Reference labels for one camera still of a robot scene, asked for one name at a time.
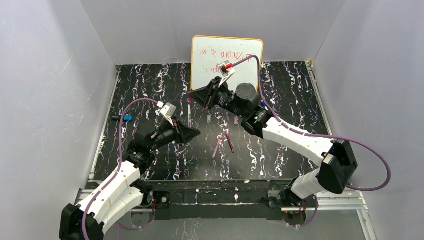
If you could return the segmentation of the white marker pen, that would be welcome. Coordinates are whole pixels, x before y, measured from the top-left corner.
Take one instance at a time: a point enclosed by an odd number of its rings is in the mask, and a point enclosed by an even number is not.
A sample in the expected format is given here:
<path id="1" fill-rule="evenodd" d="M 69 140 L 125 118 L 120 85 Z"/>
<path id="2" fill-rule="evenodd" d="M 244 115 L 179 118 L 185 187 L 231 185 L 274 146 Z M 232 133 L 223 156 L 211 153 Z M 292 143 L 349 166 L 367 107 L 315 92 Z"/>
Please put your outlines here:
<path id="1" fill-rule="evenodd" d="M 188 118 L 188 127 L 192 127 L 192 118 L 191 118 L 191 105 L 192 105 L 192 99 L 189 97 L 187 99 L 188 105 L 187 105 L 187 118 Z"/>

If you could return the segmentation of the blue capped pen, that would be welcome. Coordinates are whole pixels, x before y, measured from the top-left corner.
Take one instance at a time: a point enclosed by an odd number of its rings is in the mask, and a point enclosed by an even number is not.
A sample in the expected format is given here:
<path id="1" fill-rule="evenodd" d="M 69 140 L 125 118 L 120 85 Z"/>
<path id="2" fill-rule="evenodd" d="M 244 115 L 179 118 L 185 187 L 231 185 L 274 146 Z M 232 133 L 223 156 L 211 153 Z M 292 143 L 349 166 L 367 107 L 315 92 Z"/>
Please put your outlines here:
<path id="1" fill-rule="evenodd" d="M 264 101 L 262 101 L 261 102 L 261 105 L 267 110 L 267 111 L 269 111 L 269 109 L 268 109 L 268 107 L 267 107 L 267 105 L 265 104 L 265 102 Z"/>

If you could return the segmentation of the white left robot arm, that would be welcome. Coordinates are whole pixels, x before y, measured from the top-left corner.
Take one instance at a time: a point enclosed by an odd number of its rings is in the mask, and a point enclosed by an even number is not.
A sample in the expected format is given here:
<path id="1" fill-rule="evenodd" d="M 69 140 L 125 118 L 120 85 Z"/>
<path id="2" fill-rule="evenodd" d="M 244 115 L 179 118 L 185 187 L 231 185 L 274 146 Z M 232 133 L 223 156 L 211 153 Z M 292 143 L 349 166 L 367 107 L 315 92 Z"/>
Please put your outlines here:
<path id="1" fill-rule="evenodd" d="M 112 225 L 151 194 L 152 187 L 141 176 L 155 160 L 156 150 L 170 143 L 187 144 L 200 134 L 176 118 L 159 127 L 138 129 L 121 165 L 89 196 L 62 210 L 59 239 L 102 240 Z"/>

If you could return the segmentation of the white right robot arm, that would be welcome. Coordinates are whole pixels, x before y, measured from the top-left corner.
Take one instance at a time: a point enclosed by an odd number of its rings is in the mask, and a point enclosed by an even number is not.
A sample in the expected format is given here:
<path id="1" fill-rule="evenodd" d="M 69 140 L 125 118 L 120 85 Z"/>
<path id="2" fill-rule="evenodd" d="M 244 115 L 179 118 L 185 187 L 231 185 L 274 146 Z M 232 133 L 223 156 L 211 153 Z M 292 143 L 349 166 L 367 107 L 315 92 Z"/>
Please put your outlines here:
<path id="1" fill-rule="evenodd" d="M 293 179 L 281 192 L 283 202 L 295 205 L 311 195 L 330 192 L 340 195 L 358 167 L 351 144 L 342 139 L 313 137 L 311 133 L 278 122 L 250 83 L 229 90 L 221 78 L 187 95 L 205 109 L 219 106 L 241 119 L 240 125 L 250 135 L 287 147 L 311 160 L 316 169 Z"/>

